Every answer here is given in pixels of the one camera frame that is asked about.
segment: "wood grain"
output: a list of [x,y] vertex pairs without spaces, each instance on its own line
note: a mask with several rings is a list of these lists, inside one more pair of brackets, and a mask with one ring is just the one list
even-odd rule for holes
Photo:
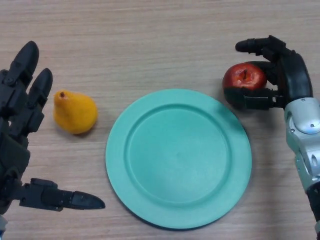
[[[35,76],[50,68],[54,84],[45,119],[30,135],[31,160],[23,180],[53,180],[66,190],[90,192],[106,209],[50,212],[19,207],[5,214],[8,240],[312,240],[315,220],[294,155],[286,145],[283,110],[243,114],[253,153],[249,187],[214,224],[167,231],[133,217],[117,200],[105,167],[105,144],[117,116],[137,98],[186,88],[221,100],[221,80],[233,64],[257,60],[234,45],[272,34],[304,57],[320,97],[318,0],[3,0],[0,66],[27,41],[40,59]],[[59,89],[84,92],[99,107],[86,137],[60,131],[52,118]]]

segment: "silver robotic arm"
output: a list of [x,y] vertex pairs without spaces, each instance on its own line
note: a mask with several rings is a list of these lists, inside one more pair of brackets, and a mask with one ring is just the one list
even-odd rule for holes
[[320,235],[320,102],[306,97],[290,102],[284,110],[286,142],[295,153],[295,166],[316,219]]

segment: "plate rim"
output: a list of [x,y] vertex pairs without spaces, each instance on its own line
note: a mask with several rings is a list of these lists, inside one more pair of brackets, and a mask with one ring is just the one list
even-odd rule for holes
[[[130,114],[131,111],[135,111],[136,110],[135,108],[137,108],[139,110],[140,109],[139,105],[143,105],[144,101],[148,100],[149,98],[159,98],[163,94],[166,95],[167,101],[169,99],[168,96],[174,96],[174,97],[177,97],[177,96],[181,97],[182,96],[180,101],[181,100],[185,101],[185,100],[189,99],[189,101],[188,100],[186,101],[186,102],[189,102],[189,103],[183,102],[183,104],[191,105],[192,107],[195,107],[195,106],[198,107],[197,104],[194,105],[193,101],[195,99],[193,99],[192,97],[199,98],[200,100],[204,101],[204,103],[206,102],[206,104],[208,104],[208,106],[210,106],[210,105],[214,106],[215,105],[216,107],[220,108],[219,110],[221,110],[221,112],[223,114],[227,114],[228,117],[231,117],[231,119],[233,120],[232,124],[235,124],[236,126],[230,126],[230,127],[237,127],[238,130],[240,130],[240,132],[241,132],[239,136],[242,138],[242,140],[244,140],[244,141],[242,141],[242,143],[246,147],[246,158],[247,158],[246,159],[247,170],[246,170],[246,173],[242,174],[242,176],[244,176],[243,180],[242,180],[242,183],[241,183],[242,185],[241,186],[237,186],[239,193],[237,194],[237,196],[233,196],[233,197],[235,197],[236,200],[231,201],[231,200],[227,199],[226,201],[229,202],[228,203],[228,207],[225,207],[226,208],[225,210],[220,211],[219,214],[216,214],[216,216],[212,217],[211,219],[210,219],[210,217],[205,217],[204,220],[198,220],[197,221],[195,219],[191,223],[187,222],[187,221],[184,221],[182,223],[172,223],[172,222],[166,222],[166,223],[162,222],[161,223],[161,221],[159,222],[157,220],[157,219],[159,219],[157,216],[154,217],[153,219],[150,216],[146,217],[146,215],[144,214],[144,211],[142,211],[141,209],[137,209],[137,207],[139,206],[139,203],[138,204],[135,203],[135,200],[132,199],[132,198],[131,198],[131,200],[126,199],[126,197],[124,197],[126,194],[121,190],[121,185],[123,187],[125,185],[131,184],[132,185],[131,187],[134,188],[135,183],[133,183],[133,182],[131,182],[131,183],[129,182],[128,183],[128,181],[124,182],[123,179],[118,180],[118,182],[117,182],[117,178],[114,177],[114,175],[113,175],[114,174],[113,173],[114,172],[113,171],[114,167],[111,167],[111,169],[110,169],[110,166],[108,166],[108,158],[110,157],[110,154],[111,154],[110,152],[111,151],[115,151],[115,148],[117,148],[117,150],[119,151],[119,147],[118,146],[113,146],[112,145],[113,141],[114,141],[113,139],[115,139],[115,137],[114,137],[115,131],[117,131],[118,128],[121,127],[122,119],[126,118],[126,115],[128,114],[128,111],[129,111],[129,114]],[[147,108],[142,108],[142,110],[144,110],[144,113],[148,112]],[[217,115],[213,116],[213,113],[209,113],[209,112],[206,112],[206,113],[208,113],[212,117],[215,117],[215,119],[217,117]],[[130,124],[130,126],[133,126],[135,124],[134,120],[132,120],[130,122],[133,122],[133,124]],[[210,223],[218,220],[219,218],[221,218],[222,216],[227,214],[232,208],[234,208],[237,205],[237,203],[239,202],[239,200],[242,198],[243,194],[245,193],[245,190],[247,189],[247,186],[248,186],[250,178],[251,178],[251,173],[252,173],[252,150],[251,150],[251,146],[250,146],[248,135],[247,135],[245,129],[243,128],[241,122],[234,115],[234,113],[231,112],[221,102],[219,102],[218,100],[212,98],[211,96],[208,96],[208,95],[206,95],[204,93],[201,93],[199,91],[194,91],[194,90],[190,90],[190,89],[183,89],[183,88],[171,88],[171,89],[164,89],[164,90],[159,90],[159,91],[156,91],[156,92],[151,92],[151,93],[149,93],[149,94],[137,99],[136,101],[131,103],[129,106],[127,106],[125,108],[125,110],[118,116],[117,120],[115,121],[114,125],[112,126],[112,129],[111,129],[111,131],[109,133],[109,136],[108,136],[108,139],[107,139],[106,149],[105,149],[105,164],[106,164],[107,176],[108,176],[108,179],[109,179],[109,182],[111,184],[111,187],[112,187],[113,191],[115,192],[117,198],[122,202],[122,204],[124,204],[124,206],[128,210],[130,210],[134,215],[138,216],[139,218],[141,218],[142,220],[144,220],[144,221],[146,221],[148,223],[151,223],[153,225],[156,225],[156,226],[159,226],[159,227],[162,227],[162,228],[168,228],[168,229],[193,229],[193,228],[198,228],[198,227],[201,227],[201,226],[205,226],[207,224],[210,224]]]

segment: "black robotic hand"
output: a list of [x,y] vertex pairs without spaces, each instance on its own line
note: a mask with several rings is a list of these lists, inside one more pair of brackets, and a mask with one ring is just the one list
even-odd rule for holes
[[19,200],[23,207],[53,211],[104,209],[100,198],[60,190],[49,180],[32,178],[22,185],[30,159],[28,134],[35,133],[44,119],[42,109],[53,83],[53,75],[46,68],[26,93],[38,59],[39,49],[30,41],[16,55],[10,69],[0,71],[0,215],[8,210],[12,200]]
[[268,61],[249,61],[262,69],[277,90],[229,87],[224,89],[227,101],[238,109],[268,110],[285,108],[294,100],[312,98],[313,89],[306,64],[300,54],[286,48],[286,43],[270,35],[250,38],[235,45],[238,52],[262,55]]

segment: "plate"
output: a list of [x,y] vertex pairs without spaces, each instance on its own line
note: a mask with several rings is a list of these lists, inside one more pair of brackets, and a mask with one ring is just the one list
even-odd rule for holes
[[167,89],[131,104],[106,145],[106,169],[122,203],[163,228],[212,223],[242,197],[252,154],[244,128],[219,101]]

